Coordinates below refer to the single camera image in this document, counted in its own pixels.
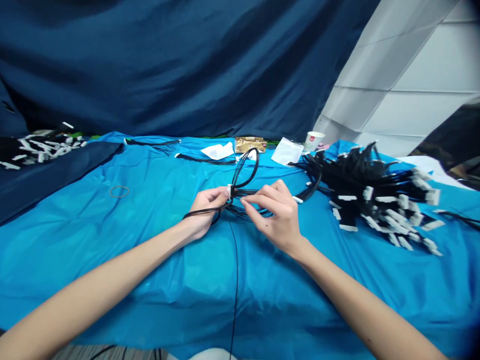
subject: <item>finger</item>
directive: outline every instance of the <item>finger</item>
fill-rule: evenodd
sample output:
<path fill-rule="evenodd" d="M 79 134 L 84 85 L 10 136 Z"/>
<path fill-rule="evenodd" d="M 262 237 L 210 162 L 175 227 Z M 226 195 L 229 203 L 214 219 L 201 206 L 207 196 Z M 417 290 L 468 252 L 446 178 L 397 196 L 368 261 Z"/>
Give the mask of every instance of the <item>finger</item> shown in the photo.
<path fill-rule="evenodd" d="M 263 186 L 257 194 L 268 196 L 282 204 L 288 204 L 291 201 L 290 198 L 282 194 L 280 191 L 268 185 Z"/>
<path fill-rule="evenodd" d="M 263 230 L 266 225 L 266 219 L 259 214 L 256 208 L 253 207 L 252 204 L 248 203 L 244 199 L 240 199 L 240 202 L 245 207 L 246 214 L 250 217 L 252 223 L 255 224 L 258 230 Z"/>
<path fill-rule="evenodd" d="M 287 195 L 289 197 L 292 196 L 292 193 L 290 192 L 289 188 L 287 187 L 287 185 L 285 185 L 284 181 L 282 179 L 278 179 L 277 181 L 275 181 L 273 183 L 273 185 L 275 185 L 275 188 L 281 192 L 282 194 L 284 195 Z"/>
<path fill-rule="evenodd" d="M 220 193 L 217 195 L 217 197 L 210 202 L 210 205 L 212 208 L 218 208 L 224 205 L 230 198 L 230 193 L 225 187 L 224 189 L 220 190 Z"/>
<path fill-rule="evenodd" d="M 288 212 L 288 207 L 263 194 L 248 195 L 243 198 L 251 204 L 257 204 L 261 208 L 269 210 L 272 214 L 282 216 Z"/>
<path fill-rule="evenodd" d="M 227 190 L 226 186 L 219 186 L 215 187 L 213 189 L 207 189 L 200 191 L 198 194 L 206 197 L 209 202 L 212 202 L 215 200 L 222 192 L 225 192 Z"/>

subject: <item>gold packet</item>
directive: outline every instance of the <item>gold packet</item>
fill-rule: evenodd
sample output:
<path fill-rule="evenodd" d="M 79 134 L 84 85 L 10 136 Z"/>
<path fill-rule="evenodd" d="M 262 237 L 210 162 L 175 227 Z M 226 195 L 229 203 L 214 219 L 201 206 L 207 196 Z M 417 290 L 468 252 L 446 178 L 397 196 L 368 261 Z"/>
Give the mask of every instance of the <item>gold packet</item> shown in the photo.
<path fill-rule="evenodd" d="M 251 148 L 257 148 L 259 152 L 264 153 L 267 149 L 267 142 L 263 137 L 240 136 L 235 138 L 235 153 L 244 154 Z"/>

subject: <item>navy blue curtain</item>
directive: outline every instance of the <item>navy blue curtain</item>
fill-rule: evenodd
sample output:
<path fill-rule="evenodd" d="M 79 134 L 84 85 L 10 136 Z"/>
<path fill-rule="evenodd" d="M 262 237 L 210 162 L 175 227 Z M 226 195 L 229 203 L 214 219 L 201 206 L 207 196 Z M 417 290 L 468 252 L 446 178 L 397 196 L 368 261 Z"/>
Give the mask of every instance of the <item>navy blue curtain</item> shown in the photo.
<path fill-rule="evenodd" d="M 304 140 L 379 0 L 2 0 L 0 135 Z"/>

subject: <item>blue plastic sheet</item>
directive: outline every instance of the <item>blue plastic sheet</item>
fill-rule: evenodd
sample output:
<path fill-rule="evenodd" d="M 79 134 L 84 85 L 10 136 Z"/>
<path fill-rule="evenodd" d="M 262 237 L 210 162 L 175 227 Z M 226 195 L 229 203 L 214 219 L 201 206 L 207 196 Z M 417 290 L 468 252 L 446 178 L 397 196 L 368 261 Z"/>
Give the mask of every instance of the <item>blue plastic sheet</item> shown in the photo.
<path fill-rule="evenodd" d="M 123 137 L 110 133 L 102 140 L 121 142 Z M 231 140 L 187 137 L 178 152 Z M 340 142 L 328 154 L 336 156 L 351 145 Z M 267 150 L 260 156 L 251 187 L 282 178 L 294 194 L 305 189 L 306 175 L 271 161 L 271 155 Z M 110 162 L 0 227 L 0 328 L 10 328 L 71 281 L 176 224 L 198 191 L 230 183 L 234 169 L 129 145 Z M 244 169 L 244 177 L 249 169 Z M 130 193 L 110 197 L 109 190 L 120 185 L 129 187 Z M 480 218 L 477 192 L 434 186 L 442 191 L 441 208 Z M 422 207 L 433 215 L 429 206 Z M 436 257 L 396 248 L 361 221 L 358 233 L 342 231 L 330 208 L 319 192 L 299 205 L 302 234 L 446 355 L 465 355 L 479 320 L 479 233 L 446 220 L 446 226 L 428 233 L 444 254 Z M 309 276 L 251 223 L 227 212 L 203 239 L 172 255 L 76 342 L 163 347 L 180 359 L 211 347 L 229 350 L 236 289 L 229 220 L 238 245 L 236 356 L 371 357 Z"/>

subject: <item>white paper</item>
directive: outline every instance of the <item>white paper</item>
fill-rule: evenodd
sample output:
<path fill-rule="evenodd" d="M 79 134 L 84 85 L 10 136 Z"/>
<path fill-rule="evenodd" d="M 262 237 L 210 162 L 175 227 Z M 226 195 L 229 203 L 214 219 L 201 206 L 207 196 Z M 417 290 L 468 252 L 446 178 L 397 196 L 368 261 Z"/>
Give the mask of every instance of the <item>white paper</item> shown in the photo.
<path fill-rule="evenodd" d="M 230 141 L 223 146 L 222 144 L 212 145 L 201 150 L 210 159 L 220 160 L 234 154 L 234 145 Z"/>
<path fill-rule="evenodd" d="M 304 146 L 291 142 L 283 137 L 271 156 L 271 159 L 279 164 L 288 166 L 288 163 L 298 163 L 304 151 Z"/>

